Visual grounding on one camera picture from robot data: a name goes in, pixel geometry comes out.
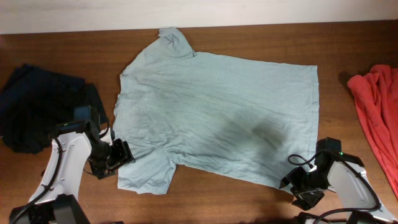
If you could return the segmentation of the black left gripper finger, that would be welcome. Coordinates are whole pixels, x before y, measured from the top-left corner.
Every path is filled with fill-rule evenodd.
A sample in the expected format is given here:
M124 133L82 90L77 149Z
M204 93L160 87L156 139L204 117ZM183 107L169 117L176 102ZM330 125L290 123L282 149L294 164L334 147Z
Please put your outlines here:
M96 178L98 180L105 179L107 177L111 177L116 174L116 171L113 169L97 169L96 170Z
M124 163L130 163L130 162L135 163L136 160L135 160L134 156L132 155L131 149L130 149L127 141L123 141L123 148L124 148L124 152L125 152Z

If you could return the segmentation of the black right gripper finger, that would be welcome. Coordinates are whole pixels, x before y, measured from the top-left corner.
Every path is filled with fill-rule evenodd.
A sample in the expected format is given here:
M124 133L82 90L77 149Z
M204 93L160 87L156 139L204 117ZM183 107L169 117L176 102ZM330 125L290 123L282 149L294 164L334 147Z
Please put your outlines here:
M293 187L299 187L303 179L303 167L296 167L292 169L285 177L280 181L279 189L282 189L289 184Z
M325 194L322 190L311 190L308 192L296 192L294 196L295 200L292 205L302 210L309 210L315 207Z

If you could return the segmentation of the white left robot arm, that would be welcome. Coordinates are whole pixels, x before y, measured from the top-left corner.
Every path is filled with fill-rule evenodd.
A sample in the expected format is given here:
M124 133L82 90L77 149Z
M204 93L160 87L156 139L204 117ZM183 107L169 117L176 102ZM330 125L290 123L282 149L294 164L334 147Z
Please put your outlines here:
M88 223L78 203L85 165L101 180L135 159L126 141L111 128L100 130L100 114L90 105L77 107L73 121L56 126L52 153L40 185L21 207L12 209L10 223Z

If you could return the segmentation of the dark navy garment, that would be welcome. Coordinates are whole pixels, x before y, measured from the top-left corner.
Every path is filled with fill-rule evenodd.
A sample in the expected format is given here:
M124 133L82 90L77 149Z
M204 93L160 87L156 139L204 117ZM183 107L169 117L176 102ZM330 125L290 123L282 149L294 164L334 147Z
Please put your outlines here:
M24 64L1 92L1 137L14 152L36 154L51 145L56 125L73 120L74 109L90 105L100 123L109 121L99 93L85 79Z

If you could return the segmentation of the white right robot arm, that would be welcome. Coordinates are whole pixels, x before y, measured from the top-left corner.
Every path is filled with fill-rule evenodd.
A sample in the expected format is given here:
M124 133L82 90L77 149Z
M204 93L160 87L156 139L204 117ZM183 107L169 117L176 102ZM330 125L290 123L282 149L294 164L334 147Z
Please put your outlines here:
M382 204L367 178L362 160L341 150L341 141L317 141L314 156L306 160L298 154L287 158L295 166L281 181L289 189L293 205L303 210L295 223L397 223L397 218ZM313 215L315 207L329 190L338 195L343 208Z

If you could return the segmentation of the light blue t-shirt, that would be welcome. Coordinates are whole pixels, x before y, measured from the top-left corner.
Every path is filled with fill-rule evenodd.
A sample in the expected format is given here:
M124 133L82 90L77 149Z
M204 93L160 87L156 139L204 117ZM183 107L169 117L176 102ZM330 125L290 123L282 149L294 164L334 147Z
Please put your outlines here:
M123 70L113 130L135 161L118 188L166 194L177 166L277 188L318 136L314 65L197 52L175 28Z

